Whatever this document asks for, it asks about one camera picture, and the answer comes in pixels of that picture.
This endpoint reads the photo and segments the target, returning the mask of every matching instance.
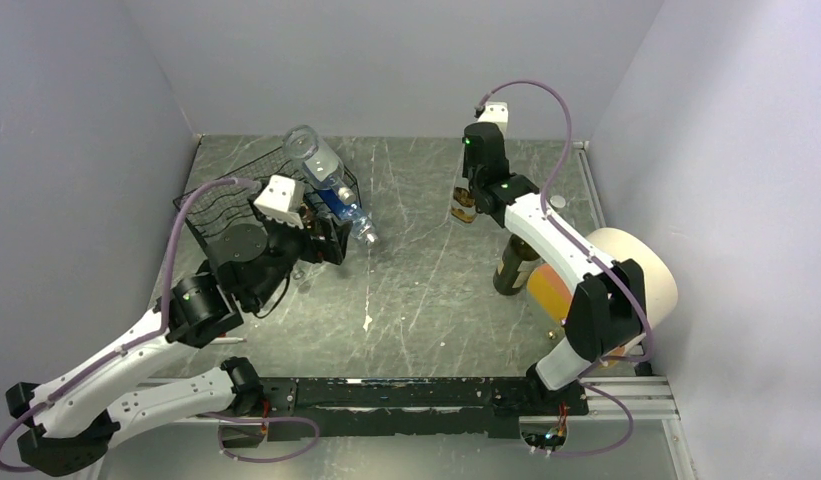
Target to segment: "black bracket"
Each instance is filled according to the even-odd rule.
[[[236,394],[230,406],[233,414],[245,415],[258,409],[266,397],[263,394],[260,376],[251,362],[247,358],[231,357],[222,362],[220,368],[230,375],[230,381],[233,383],[233,393]]]
[[[277,407],[270,417],[309,418],[324,437],[485,433],[490,438],[516,439],[521,436],[520,416],[558,415],[562,405],[570,415],[589,411],[581,385],[572,383],[549,394],[530,376],[263,378],[262,382]],[[261,416],[262,410],[255,408],[248,415]],[[284,423],[272,425],[266,441],[311,435],[306,425]]]
[[[21,382],[7,390],[10,415],[19,418],[30,408],[33,390],[38,386]],[[45,427],[35,425],[32,418],[24,424],[28,429],[16,440],[21,461],[52,477],[75,473],[100,460],[107,453],[113,433],[121,428],[106,410],[86,430],[71,438],[45,437]]]
[[[159,299],[155,311],[159,311]],[[172,288],[169,343],[203,348],[216,337],[242,325],[242,315],[231,309],[213,275],[186,277]]]
[[[524,175],[510,172],[504,152],[504,135],[498,125],[478,122],[463,130],[463,177],[479,213],[491,216],[504,228],[504,212],[517,198],[539,189]]]
[[[614,263],[611,271],[645,310],[642,267],[634,260],[625,260]],[[642,333],[631,302],[605,273],[587,275],[578,284],[563,328],[572,350],[592,362]]]

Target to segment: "brown bottle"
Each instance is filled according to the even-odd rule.
[[[492,276],[492,285],[502,295],[516,295],[539,264],[539,254],[524,240],[511,235]]]

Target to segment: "bottle label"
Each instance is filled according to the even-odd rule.
[[[451,193],[451,215],[463,223],[472,223],[478,217],[475,198],[469,193],[469,181],[458,178]]]
[[[502,262],[498,266],[498,272],[501,273],[501,267],[504,265]],[[517,271],[519,272],[519,276],[516,277],[516,281],[513,282],[513,288],[519,289],[522,288],[522,285],[528,281],[528,278],[531,277],[531,274],[534,273],[534,270],[540,265],[539,260],[534,260],[533,262],[522,262],[519,264],[519,268]]]

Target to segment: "white plastic housing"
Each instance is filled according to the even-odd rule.
[[[612,265],[613,257],[596,248],[581,236],[571,225],[566,223],[554,209],[548,208],[548,214],[563,226],[575,239],[589,247],[592,255],[605,265]],[[584,275],[602,273],[594,263],[587,259],[580,250],[560,233],[554,225],[543,218],[540,209],[540,195],[531,193],[517,198],[509,205],[504,214],[504,227],[528,242],[543,261],[551,265],[560,275],[570,292],[584,279]]]
[[[578,378],[591,363],[572,350],[569,339],[560,341],[548,355],[537,362],[537,375],[549,390],[560,390]]]
[[[269,185],[254,201],[254,206],[273,220],[304,228],[301,215],[298,214],[303,198],[303,183],[282,175],[272,175]]]
[[[159,326],[160,313],[154,313],[151,310],[145,312],[145,315],[127,333],[88,360],[60,378],[36,387],[33,390],[34,396],[30,405],[45,401],[48,395],[95,360],[131,340],[153,332]],[[36,415],[34,422],[45,427],[45,437],[74,437],[85,430],[95,417],[125,391],[135,387],[162,367],[196,350],[182,343],[168,343],[164,336],[155,337],[102,366],[54,403],[51,408]]]
[[[507,120],[510,116],[510,111],[507,109],[506,102],[487,102],[485,104],[484,113],[478,117],[479,122],[490,122],[498,125],[502,136],[507,136]]]
[[[121,424],[109,448],[181,418],[224,410],[236,396],[232,388],[228,373],[214,368],[192,378],[125,393],[107,409],[110,419]]]

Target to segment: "white enclosure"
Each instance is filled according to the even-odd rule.
[[[0,432],[145,311],[195,133],[457,137],[516,78],[677,279],[700,478],[821,479],[821,0],[0,0]]]
[[[657,368],[700,477],[821,479],[821,1],[667,0],[590,160],[678,281]]]
[[[662,0],[125,0],[196,131],[459,136],[490,88],[543,78],[586,139]],[[555,138],[538,92],[510,137]]]

